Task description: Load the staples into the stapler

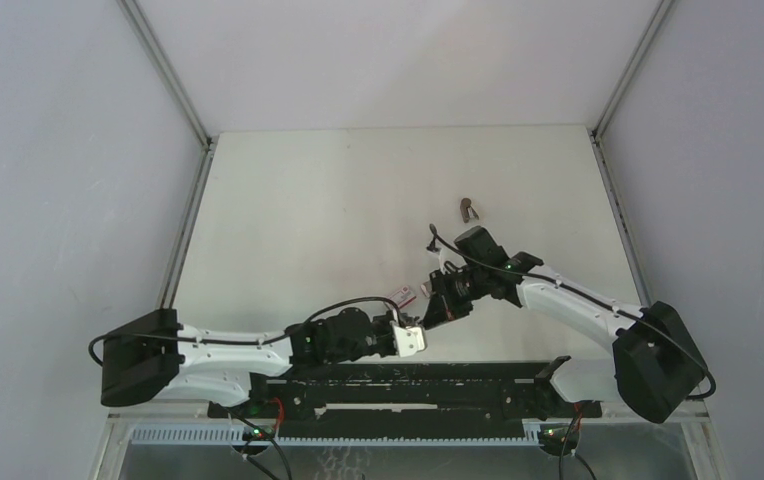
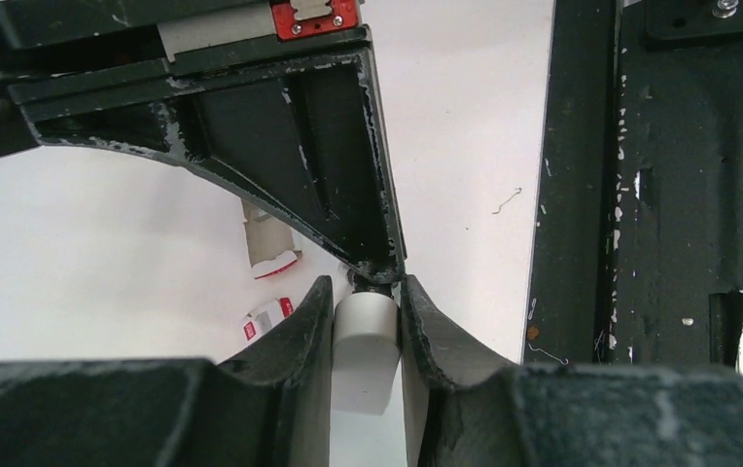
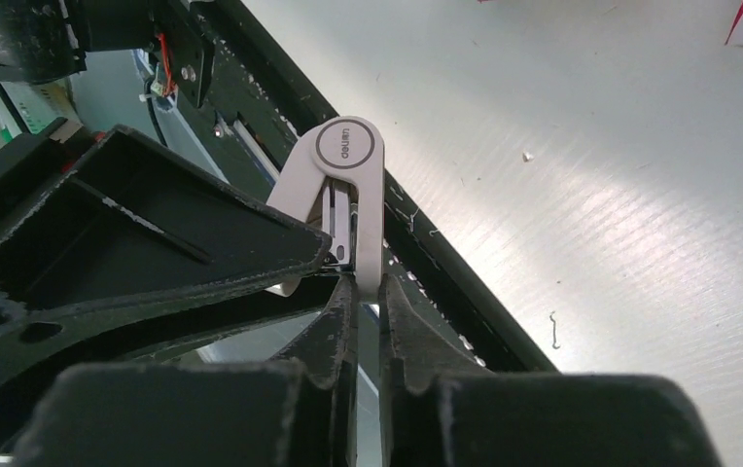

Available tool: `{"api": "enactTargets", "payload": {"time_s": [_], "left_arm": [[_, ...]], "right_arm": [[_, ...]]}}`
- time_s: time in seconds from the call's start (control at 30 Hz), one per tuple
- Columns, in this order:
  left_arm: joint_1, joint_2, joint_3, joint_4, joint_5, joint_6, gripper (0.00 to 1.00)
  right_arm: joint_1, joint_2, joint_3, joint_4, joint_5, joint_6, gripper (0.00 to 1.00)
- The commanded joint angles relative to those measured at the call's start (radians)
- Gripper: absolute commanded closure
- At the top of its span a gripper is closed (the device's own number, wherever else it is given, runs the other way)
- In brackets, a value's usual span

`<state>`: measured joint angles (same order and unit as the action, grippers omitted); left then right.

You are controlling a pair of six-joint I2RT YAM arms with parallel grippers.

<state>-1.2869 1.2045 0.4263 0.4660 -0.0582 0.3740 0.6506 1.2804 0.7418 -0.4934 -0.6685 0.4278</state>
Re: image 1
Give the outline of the red white staple box sleeve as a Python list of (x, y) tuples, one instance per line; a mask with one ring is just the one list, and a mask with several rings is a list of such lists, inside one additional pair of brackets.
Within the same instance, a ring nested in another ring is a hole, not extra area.
[(403, 286), (393, 293), (388, 298), (396, 304), (399, 308), (405, 308), (412, 304), (417, 299), (415, 292), (409, 286)]

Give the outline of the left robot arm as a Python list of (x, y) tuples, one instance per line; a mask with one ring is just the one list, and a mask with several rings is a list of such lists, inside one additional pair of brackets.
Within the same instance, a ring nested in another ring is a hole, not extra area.
[(295, 367), (320, 367), (365, 357), (414, 356), (425, 331), (394, 311), (369, 317), (358, 308), (302, 322), (281, 332), (239, 333), (184, 325), (174, 309), (159, 309), (99, 339), (103, 348), (100, 402), (129, 407), (154, 399), (202, 400), (248, 417), (269, 407), (269, 388), (252, 379), (277, 378)]

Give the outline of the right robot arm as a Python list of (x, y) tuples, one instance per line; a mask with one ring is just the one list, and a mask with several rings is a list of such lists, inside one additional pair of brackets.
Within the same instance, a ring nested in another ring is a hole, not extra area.
[(685, 401), (717, 391), (717, 380), (678, 311), (656, 301), (648, 306), (601, 295), (561, 275), (541, 258), (508, 254), (489, 231), (474, 226), (448, 242), (429, 227), (426, 249), (438, 259), (422, 286), (426, 330), (469, 316), (490, 297), (548, 316), (596, 343), (607, 360), (556, 359), (537, 388), (536, 402), (550, 416), (574, 403), (621, 401), (641, 418), (667, 420)]

